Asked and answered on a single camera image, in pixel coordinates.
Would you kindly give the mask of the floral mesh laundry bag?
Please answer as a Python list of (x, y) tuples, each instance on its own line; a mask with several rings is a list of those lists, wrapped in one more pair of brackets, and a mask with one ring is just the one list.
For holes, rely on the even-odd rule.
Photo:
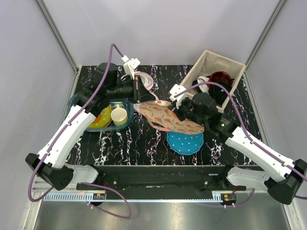
[(180, 121), (175, 113), (168, 109), (170, 105), (168, 101), (158, 100), (134, 104), (134, 109), (144, 116), (153, 128), (160, 131), (189, 135), (204, 132), (204, 127), (192, 121), (187, 119)]

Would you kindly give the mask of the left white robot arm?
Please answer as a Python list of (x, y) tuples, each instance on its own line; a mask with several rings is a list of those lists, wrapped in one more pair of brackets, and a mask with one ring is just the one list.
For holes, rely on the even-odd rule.
[(102, 74), (99, 82), (91, 80), (79, 91), (74, 104), (60, 128), (51, 140), (38, 152), (29, 153), (25, 162), (37, 176), (60, 191), (69, 184), (87, 183), (97, 190), (103, 186), (103, 177), (93, 166), (66, 164), (66, 158), (81, 134), (114, 99), (127, 99), (133, 104), (150, 102), (155, 96), (135, 74), (138, 59), (130, 59), (123, 65), (124, 76), (117, 80), (118, 67), (113, 63), (98, 66)]

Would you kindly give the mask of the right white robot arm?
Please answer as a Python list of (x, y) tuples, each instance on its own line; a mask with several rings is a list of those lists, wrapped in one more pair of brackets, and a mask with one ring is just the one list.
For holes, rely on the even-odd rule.
[(215, 100), (207, 93), (171, 96), (174, 113), (180, 120), (188, 119), (204, 127), (220, 142), (238, 150), (262, 168), (261, 172), (227, 166), (218, 177), (224, 190), (245, 186), (266, 191), (276, 201), (289, 205), (295, 198), (305, 175), (307, 163), (296, 161), (272, 150), (252, 136), (236, 119), (220, 113)]

